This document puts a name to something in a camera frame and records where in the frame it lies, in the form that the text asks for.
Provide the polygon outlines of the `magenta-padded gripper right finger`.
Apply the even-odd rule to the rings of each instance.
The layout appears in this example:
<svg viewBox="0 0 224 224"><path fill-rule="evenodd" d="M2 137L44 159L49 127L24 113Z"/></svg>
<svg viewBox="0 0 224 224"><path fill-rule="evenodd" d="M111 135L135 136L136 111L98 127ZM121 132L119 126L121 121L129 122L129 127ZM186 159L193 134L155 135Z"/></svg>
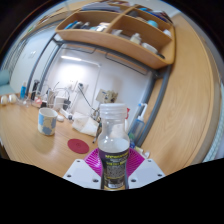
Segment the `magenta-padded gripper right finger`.
<svg viewBox="0 0 224 224"><path fill-rule="evenodd" d="M126 163L127 187L141 188L163 178L165 174L153 159L145 159L134 149L129 150Z"/></svg>

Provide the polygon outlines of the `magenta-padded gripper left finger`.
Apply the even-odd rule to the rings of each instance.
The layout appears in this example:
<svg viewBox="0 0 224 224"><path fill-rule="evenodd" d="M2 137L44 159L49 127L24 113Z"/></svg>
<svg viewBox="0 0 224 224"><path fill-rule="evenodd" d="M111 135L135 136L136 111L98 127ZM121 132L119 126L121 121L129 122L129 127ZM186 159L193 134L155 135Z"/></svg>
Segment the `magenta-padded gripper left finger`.
<svg viewBox="0 0 224 224"><path fill-rule="evenodd" d="M76 159L66 171L63 178L81 187L101 188L102 163L98 150L90 152L84 159Z"/></svg>

